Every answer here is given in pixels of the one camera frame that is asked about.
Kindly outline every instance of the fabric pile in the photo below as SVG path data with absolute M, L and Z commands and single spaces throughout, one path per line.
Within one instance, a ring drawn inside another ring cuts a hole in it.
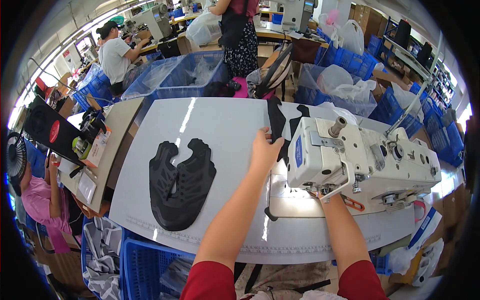
M 103 300 L 120 300 L 120 249 L 122 228 L 106 217 L 94 217 L 84 225 L 87 246 L 92 259 L 83 277 L 88 288 Z

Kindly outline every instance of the red shirt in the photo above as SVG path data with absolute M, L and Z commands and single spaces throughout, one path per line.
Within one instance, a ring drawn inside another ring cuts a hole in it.
M 373 264 L 359 261 L 348 267 L 338 281 L 339 296 L 349 300 L 386 300 Z M 192 267 L 180 300 L 235 300 L 233 273 L 216 262 L 200 262 Z

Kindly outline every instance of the tissue box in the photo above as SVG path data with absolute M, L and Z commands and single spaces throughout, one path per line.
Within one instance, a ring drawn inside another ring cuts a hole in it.
M 100 164 L 100 159 L 102 158 L 103 151 L 107 146 L 108 138 L 112 133 L 112 129 L 110 129 L 107 125 L 105 125 L 105 127 L 107 128 L 107 132 L 103 133 L 103 131 L 100 131 L 96 135 L 96 138 L 92 144 L 92 148 L 90 149 L 90 152 L 88 152 L 87 158 L 81 160 L 88 167 L 97 168 Z

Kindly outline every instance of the small fan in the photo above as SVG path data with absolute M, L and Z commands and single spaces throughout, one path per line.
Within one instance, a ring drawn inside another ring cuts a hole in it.
M 17 132 L 7 137 L 7 175 L 12 184 L 20 184 L 27 165 L 27 149 L 24 138 Z

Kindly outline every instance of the clear plastic bag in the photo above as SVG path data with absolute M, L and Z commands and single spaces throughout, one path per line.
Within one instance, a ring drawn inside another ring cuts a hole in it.
M 348 20 L 347 23 L 337 31 L 337 34 L 343 37 L 342 48 L 357 53 L 358 55 L 363 55 L 363 31 L 356 21 Z
M 350 73 L 342 67 L 330 65 L 318 76 L 317 84 L 325 94 L 368 103 L 370 91 L 375 89 L 377 82 L 358 80 L 353 84 Z
M 222 16 L 212 14 L 207 5 L 211 5 L 210 1 L 205 4 L 204 12 L 187 27 L 185 34 L 187 39 L 197 45 L 213 42 L 222 36 L 218 24 L 222 20 Z
M 402 109 L 407 109 L 408 106 L 415 99 L 416 95 L 414 93 L 403 90 L 398 84 L 394 82 L 392 82 L 392 89 L 393 95 L 395 96 L 395 99 L 397 100 L 398 104 Z M 418 117 L 420 123 L 423 123 L 423 110 L 421 109 L 421 103 L 419 99 L 415 101 L 415 104 L 413 105 L 413 108 L 409 114 L 413 117 Z
M 92 66 L 90 66 L 87 75 L 85 75 L 85 78 L 78 83 L 75 89 L 81 90 L 82 88 L 84 88 L 87 84 L 90 83 L 90 81 L 92 81 L 95 76 L 97 76 L 98 72 L 100 72 L 101 69 L 102 67 L 98 63 L 92 63 Z
M 185 70 L 187 74 L 192 78 L 191 80 L 189 80 L 189 85 L 199 86 L 207 83 L 208 79 L 212 76 L 212 73 L 215 70 L 216 66 L 217 63 L 212 61 L 209 63 L 205 58 L 200 58 L 200 60 L 195 66 L 195 69 L 193 69 L 193 72 Z
M 160 283 L 173 290 L 171 296 L 180 297 L 181 291 L 187 284 L 187 277 L 192 268 L 193 259 L 194 257 L 191 256 L 177 258 L 160 277 Z

